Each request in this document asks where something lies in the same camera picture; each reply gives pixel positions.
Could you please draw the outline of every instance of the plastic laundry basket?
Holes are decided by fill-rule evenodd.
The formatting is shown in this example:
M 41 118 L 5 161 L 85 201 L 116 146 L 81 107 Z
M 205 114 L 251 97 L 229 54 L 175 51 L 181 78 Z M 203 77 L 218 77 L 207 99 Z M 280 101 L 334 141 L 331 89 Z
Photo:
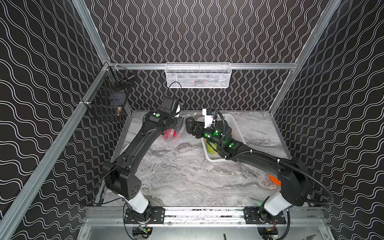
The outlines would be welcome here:
M 240 142 L 242 142 L 244 144 L 247 144 L 245 142 L 243 134 L 241 134 L 241 131 L 240 131 L 240 129 L 239 129 L 237 123 L 236 123 L 235 118 L 232 116 L 232 114 L 224 113 L 223 117 L 227 121 L 229 127 L 232 128 L 232 138 L 237 140 L 237 141 L 240 141 Z M 198 118 L 197 121 L 198 122 L 204 122 L 204 117 Z M 203 137 L 201 138 L 201 142 L 203 144 L 205 157 L 207 158 L 208 161 L 210 161 L 210 162 L 226 161 L 224 158 L 221 158 L 220 155 L 218 155 L 217 153 L 216 154 L 211 154 L 211 153 L 209 153 L 207 151 L 207 145 L 206 145 Z

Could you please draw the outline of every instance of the black wire basket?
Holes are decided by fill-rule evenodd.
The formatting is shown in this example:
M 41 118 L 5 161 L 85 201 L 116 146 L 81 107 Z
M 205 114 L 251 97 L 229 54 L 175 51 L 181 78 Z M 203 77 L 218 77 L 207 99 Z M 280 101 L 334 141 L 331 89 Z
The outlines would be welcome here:
M 127 112 L 124 106 L 128 99 L 127 88 L 132 84 L 133 78 L 134 75 L 121 79 L 107 73 L 104 81 L 95 91 L 92 102 L 87 104 L 91 116 L 99 121 L 125 121 Z

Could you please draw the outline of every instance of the patterned wall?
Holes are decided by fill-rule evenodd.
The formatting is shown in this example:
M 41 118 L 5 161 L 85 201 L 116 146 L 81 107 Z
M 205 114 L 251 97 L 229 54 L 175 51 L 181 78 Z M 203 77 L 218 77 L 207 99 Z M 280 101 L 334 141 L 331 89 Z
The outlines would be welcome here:
M 327 0 L 86 0 L 115 63 L 291 63 Z
M 117 77 L 126 76 L 125 69 L 116 71 Z M 269 110 L 286 79 L 289 70 L 232 71 L 228 88 L 187 88 L 167 91 L 164 71 L 137 71 L 136 83 L 128 97 L 133 109 L 157 109 L 163 96 L 177 96 L 183 109 L 214 108 L 224 110 Z
M 324 212 L 337 240 L 384 238 L 383 33 L 383 1 L 343 0 L 275 115 L 335 196 Z
M 83 117 L 12 239 L 75 240 L 99 192 L 101 166 L 112 158 L 124 122 Z
M 70 0 L 0 0 L 0 217 L 98 74 Z

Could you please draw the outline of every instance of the perforated plastic basket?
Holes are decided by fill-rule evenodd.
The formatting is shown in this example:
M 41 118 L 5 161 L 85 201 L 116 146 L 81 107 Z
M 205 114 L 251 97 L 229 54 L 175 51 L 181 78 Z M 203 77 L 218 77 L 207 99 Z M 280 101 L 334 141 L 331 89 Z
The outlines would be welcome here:
M 232 70 L 230 63 L 166 63 L 165 73 L 170 88 L 227 88 Z
M 230 128 L 232 128 L 232 138 L 240 141 L 244 144 L 247 144 L 244 140 L 243 134 L 241 134 L 240 129 L 236 123 L 235 118 L 232 116 L 232 114 L 229 113 L 224 113 L 223 114 L 224 119 L 227 121 L 228 125 Z M 198 122 L 204 122 L 204 117 L 200 117 L 197 119 Z M 226 161 L 225 159 L 221 158 L 220 155 L 216 154 L 211 154 L 207 151 L 207 144 L 204 140 L 204 138 L 201 138 L 201 142 L 203 144 L 204 148 L 204 153 L 205 157 L 207 158 L 208 161 L 210 162 L 221 162 L 221 161 Z

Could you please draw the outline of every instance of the robotic arm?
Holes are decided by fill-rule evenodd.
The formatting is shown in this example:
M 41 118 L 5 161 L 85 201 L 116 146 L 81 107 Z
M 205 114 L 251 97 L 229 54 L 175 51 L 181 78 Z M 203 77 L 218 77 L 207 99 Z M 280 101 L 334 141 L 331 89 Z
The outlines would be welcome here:
M 140 192 L 141 181 L 135 173 L 156 138 L 167 129 L 181 129 L 183 118 L 178 117 L 180 106 L 179 100 L 165 97 L 158 110 L 150 111 L 145 115 L 140 132 L 128 148 L 114 162 L 106 162 L 103 165 L 106 187 L 125 198 L 132 209 L 139 214 L 147 213 L 150 205 Z M 208 112 L 213 115 L 213 123 L 207 128 L 204 122 L 197 122 L 193 117 L 186 119 L 185 124 L 189 134 L 196 138 L 205 138 L 212 147 L 212 144 L 216 145 L 216 151 L 222 158 L 249 164 L 281 181 L 281 191 L 268 197 L 259 208 L 258 215 L 262 222 L 273 222 L 274 216 L 293 205 L 302 206 L 305 202 L 327 205 L 333 202 L 331 192 L 307 173 L 300 159 L 277 158 L 236 141 L 231 137 L 232 130 L 222 114 L 219 111 Z M 325 189 L 329 195 L 328 202 L 306 199 L 313 183 Z M 144 213 L 144 220 L 149 218 L 146 213 Z

